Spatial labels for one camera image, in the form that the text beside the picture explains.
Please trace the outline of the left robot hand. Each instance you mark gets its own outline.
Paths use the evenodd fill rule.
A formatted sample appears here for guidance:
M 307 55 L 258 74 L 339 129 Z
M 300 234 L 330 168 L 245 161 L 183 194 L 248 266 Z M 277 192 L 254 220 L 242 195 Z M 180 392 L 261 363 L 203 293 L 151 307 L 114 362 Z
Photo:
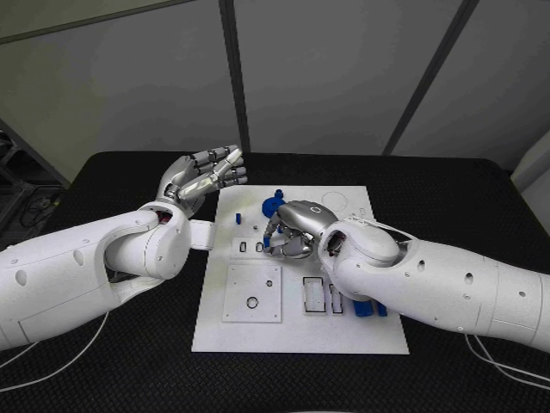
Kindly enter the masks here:
M 247 183 L 242 151 L 237 145 L 180 156 L 163 173 L 156 200 L 175 205 L 189 218 L 205 195 Z

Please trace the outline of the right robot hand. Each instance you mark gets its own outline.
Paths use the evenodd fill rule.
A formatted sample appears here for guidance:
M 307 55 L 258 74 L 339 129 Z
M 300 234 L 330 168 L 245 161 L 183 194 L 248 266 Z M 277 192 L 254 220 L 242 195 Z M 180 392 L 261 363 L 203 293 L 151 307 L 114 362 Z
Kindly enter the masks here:
M 278 206 L 263 233 L 263 253 L 268 256 L 307 258 L 322 241 L 326 228 L 338 221 L 333 212 L 320 204 L 307 200 L 293 200 Z M 287 238 L 286 243 L 273 245 L 271 235 L 276 230 Z

